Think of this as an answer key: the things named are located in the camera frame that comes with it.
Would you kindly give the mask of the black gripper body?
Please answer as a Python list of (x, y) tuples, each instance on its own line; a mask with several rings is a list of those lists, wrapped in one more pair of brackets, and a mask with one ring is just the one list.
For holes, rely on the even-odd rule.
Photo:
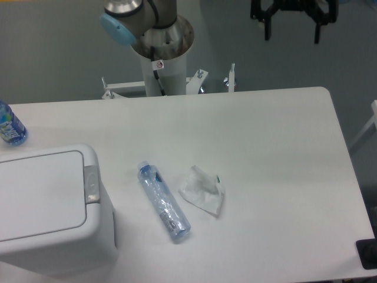
[(262, 9), (261, 1), (251, 1), (250, 17), (262, 22), (271, 18), (277, 11), (305, 12), (316, 23), (335, 23), (339, 13), (339, 1), (327, 1), (328, 11), (324, 12), (317, 1), (272, 1)]

